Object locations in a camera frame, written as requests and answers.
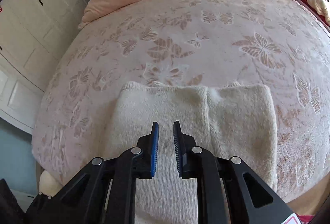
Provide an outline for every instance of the wardrobe door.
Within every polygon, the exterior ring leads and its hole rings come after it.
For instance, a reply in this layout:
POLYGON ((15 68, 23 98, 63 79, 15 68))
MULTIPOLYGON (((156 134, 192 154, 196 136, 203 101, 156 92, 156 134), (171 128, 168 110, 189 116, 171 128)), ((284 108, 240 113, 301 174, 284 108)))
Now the wardrobe door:
POLYGON ((44 92, 0 55, 0 117, 32 134, 44 92))
POLYGON ((0 54, 18 72, 45 91, 52 78, 57 59, 52 56, 20 23, 5 0, 0 12, 0 54))
POLYGON ((42 46, 57 60, 60 60, 69 40, 65 32, 45 11, 38 0, 5 0, 12 11, 42 46))

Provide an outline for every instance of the bed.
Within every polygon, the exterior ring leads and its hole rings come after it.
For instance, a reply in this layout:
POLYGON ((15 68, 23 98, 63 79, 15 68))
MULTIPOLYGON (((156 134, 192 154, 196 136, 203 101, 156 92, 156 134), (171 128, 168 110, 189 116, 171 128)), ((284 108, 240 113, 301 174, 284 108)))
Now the bed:
POLYGON ((127 81, 265 84, 278 125, 277 193, 330 171, 330 34, 294 0, 91 0, 42 100, 36 160, 62 184, 93 157, 127 81))

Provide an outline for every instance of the blue wall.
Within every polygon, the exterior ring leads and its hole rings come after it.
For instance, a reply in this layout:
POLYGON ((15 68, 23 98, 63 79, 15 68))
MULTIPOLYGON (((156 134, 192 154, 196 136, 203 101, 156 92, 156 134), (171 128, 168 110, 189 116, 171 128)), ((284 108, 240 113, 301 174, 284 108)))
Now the blue wall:
POLYGON ((32 136, 0 118, 0 179, 11 189, 37 194, 32 136))

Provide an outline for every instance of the butterfly pattern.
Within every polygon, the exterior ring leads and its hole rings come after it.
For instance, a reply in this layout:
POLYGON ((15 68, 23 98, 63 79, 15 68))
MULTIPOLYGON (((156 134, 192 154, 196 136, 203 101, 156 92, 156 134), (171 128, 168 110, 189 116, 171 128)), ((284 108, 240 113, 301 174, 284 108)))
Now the butterfly pattern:
POLYGON ((70 119, 70 127, 74 128, 74 136, 76 138, 79 138, 83 134, 89 123, 88 117, 81 118, 80 114, 80 106, 78 105, 73 111, 70 119))
POLYGON ((209 39, 206 35, 200 35, 198 32, 195 33, 195 36, 195 39, 187 41, 195 48, 201 48, 201 41, 209 39))
POLYGON ((281 54, 281 49, 272 42, 258 33, 253 36, 245 36, 245 40, 234 42, 233 45, 240 46, 240 50, 249 54, 253 58, 259 60, 268 68, 278 68, 278 64, 273 54, 281 54))
POLYGON ((121 48, 123 49, 123 56, 128 56, 131 51, 134 50, 138 41, 155 41, 158 37, 157 32, 153 31, 150 27, 146 28, 135 39, 129 39, 120 44, 121 48))
POLYGON ((279 23, 280 26, 284 27, 292 36, 297 36, 296 32, 294 31, 293 27, 292 27, 292 23, 290 22, 290 20, 288 18, 284 18, 284 22, 280 22, 279 23))
POLYGON ((299 103, 306 108, 310 103, 316 114, 321 112, 321 96, 319 87, 311 87, 310 82, 303 81, 297 74, 293 74, 298 90, 299 103))
POLYGON ((202 21, 205 23, 213 23, 215 21, 221 21, 225 25, 232 24, 234 21, 234 15, 232 13, 215 15, 212 12, 202 11, 202 21))

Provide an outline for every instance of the folded white sweater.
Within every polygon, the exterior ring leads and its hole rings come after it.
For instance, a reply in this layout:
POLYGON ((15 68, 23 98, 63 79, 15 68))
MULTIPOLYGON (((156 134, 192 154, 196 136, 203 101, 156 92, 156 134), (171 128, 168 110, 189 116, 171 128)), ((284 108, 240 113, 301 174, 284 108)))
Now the folded white sweater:
POLYGON ((173 123, 215 156, 240 156, 275 189, 277 128, 267 86, 146 87, 128 82, 104 135, 102 157, 118 157, 159 123, 156 176, 137 180, 135 223, 197 223, 195 179, 176 167, 173 123))

